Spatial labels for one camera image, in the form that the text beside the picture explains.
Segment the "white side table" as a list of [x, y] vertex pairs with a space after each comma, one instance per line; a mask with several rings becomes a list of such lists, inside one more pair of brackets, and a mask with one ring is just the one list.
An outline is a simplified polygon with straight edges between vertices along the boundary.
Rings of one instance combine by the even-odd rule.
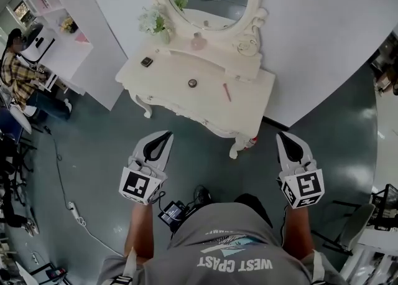
[[398, 231], [366, 229], [340, 274], [349, 285], [381, 285], [398, 278]]

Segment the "white shelf unit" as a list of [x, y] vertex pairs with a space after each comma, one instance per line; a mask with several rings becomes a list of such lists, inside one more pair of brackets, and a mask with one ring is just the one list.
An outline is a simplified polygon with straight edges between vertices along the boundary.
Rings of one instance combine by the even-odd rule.
[[[47, 0], [49, 9], [42, 9], [38, 0], [23, 1], [54, 37], [41, 63], [69, 88], [111, 110], [123, 90], [115, 76], [127, 57], [96, 0]], [[73, 34], [60, 29], [67, 17], [78, 26]], [[89, 43], [75, 41], [80, 32]]]

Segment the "white power strip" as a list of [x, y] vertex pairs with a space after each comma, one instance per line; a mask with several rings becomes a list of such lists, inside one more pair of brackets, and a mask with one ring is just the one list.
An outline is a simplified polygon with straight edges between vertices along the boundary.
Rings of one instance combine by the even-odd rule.
[[78, 224], [85, 227], [86, 226], [85, 219], [79, 214], [76, 205], [73, 202], [69, 202], [68, 206], [69, 206], [69, 211], [71, 211], [73, 217], [78, 222]]

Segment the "white flowers in vase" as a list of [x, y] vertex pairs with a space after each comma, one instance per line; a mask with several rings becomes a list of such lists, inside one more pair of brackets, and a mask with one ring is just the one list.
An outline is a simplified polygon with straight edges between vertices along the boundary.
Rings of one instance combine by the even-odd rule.
[[166, 45], [170, 43], [172, 22], [166, 15], [164, 5], [153, 4], [151, 7], [144, 7], [138, 21], [141, 32], [158, 36]]

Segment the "blue chair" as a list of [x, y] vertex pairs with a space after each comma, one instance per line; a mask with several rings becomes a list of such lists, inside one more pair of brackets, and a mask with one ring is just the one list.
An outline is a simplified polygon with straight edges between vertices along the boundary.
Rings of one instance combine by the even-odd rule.
[[18, 143], [24, 131], [32, 134], [32, 126], [25, 114], [16, 106], [0, 107], [0, 132]]

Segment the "person's left forearm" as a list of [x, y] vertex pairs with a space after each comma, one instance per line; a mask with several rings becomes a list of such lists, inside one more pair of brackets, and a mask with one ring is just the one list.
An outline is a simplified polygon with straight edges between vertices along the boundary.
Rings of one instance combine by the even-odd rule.
[[136, 203], [132, 208], [131, 222], [124, 245], [124, 256], [131, 250], [137, 255], [138, 263], [145, 263], [154, 256], [154, 234], [152, 205]]

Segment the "cream dressing table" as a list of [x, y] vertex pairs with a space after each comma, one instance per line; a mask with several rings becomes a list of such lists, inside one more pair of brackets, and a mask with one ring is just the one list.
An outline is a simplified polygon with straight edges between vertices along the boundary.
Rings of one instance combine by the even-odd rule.
[[[275, 76], [261, 68], [259, 30], [267, 12], [258, 9], [245, 25], [222, 32], [201, 31], [174, 19], [171, 42], [148, 38], [141, 50], [116, 75], [132, 100], [152, 116], [152, 107], [181, 109], [207, 119], [215, 126], [237, 133], [229, 155], [237, 158], [245, 142], [258, 135], [274, 86]], [[191, 40], [200, 32], [207, 40], [202, 50], [193, 50]], [[143, 67], [149, 57], [153, 63]], [[198, 85], [190, 88], [188, 81]], [[232, 102], [223, 84], [228, 85]]]

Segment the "black device with screen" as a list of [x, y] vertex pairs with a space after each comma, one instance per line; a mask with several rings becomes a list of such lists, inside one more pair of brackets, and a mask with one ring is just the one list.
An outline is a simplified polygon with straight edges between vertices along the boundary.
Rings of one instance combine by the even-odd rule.
[[171, 201], [164, 209], [160, 208], [158, 218], [174, 233], [186, 219], [189, 209], [181, 201]]

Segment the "gray chair black legs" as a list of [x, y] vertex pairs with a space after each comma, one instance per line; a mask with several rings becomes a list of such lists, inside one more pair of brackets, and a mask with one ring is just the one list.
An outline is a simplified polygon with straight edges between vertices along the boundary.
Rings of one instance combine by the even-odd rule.
[[315, 230], [312, 230], [311, 233], [323, 240], [322, 246], [324, 248], [344, 255], [353, 256], [352, 250], [358, 243], [363, 231], [366, 229], [376, 207], [372, 203], [359, 205], [339, 200], [333, 200], [332, 203], [345, 207], [352, 207], [355, 211], [345, 214], [348, 220], [335, 240], [331, 240]]

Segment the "person's left shoe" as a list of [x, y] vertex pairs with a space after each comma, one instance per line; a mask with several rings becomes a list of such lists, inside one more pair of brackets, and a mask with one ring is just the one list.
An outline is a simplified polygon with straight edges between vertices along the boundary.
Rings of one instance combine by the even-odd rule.
[[213, 201], [209, 190], [202, 185], [198, 185], [194, 191], [194, 202], [195, 205], [211, 204]]

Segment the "pink perfume bottle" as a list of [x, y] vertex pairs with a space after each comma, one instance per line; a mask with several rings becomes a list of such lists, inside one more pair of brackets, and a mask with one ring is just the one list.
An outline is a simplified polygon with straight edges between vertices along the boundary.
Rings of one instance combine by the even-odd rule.
[[196, 32], [191, 40], [191, 47], [193, 50], [202, 50], [205, 48], [207, 40], [202, 37], [200, 32]]

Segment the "person's right forearm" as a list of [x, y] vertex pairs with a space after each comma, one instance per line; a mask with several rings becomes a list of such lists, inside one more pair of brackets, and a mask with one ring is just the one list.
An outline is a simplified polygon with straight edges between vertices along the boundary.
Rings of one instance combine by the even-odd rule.
[[287, 207], [284, 225], [283, 249], [296, 259], [304, 259], [313, 253], [313, 242], [308, 209]]

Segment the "person's gray shirt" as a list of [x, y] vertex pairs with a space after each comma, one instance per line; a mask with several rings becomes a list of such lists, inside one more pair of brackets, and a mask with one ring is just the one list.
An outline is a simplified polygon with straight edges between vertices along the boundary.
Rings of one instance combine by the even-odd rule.
[[134, 250], [106, 258], [96, 285], [348, 285], [323, 253], [289, 255], [271, 227], [236, 202], [189, 216], [167, 250], [145, 263]]

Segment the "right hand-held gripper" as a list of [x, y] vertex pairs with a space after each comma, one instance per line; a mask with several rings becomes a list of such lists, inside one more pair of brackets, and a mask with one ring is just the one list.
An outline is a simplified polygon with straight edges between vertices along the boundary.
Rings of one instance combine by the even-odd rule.
[[323, 172], [317, 168], [310, 146], [294, 134], [281, 131], [276, 135], [281, 173], [280, 190], [293, 208], [315, 205], [325, 193]]

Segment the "person's black trousers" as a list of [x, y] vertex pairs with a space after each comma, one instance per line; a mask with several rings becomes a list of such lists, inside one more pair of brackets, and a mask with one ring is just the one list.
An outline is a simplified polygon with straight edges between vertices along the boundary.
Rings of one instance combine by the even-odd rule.
[[271, 228], [273, 228], [273, 224], [267, 215], [265, 208], [263, 207], [261, 201], [254, 195], [251, 194], [242, 194], [237, 197], [234, 202], [242, 203], [251, 209], [253, 209]]

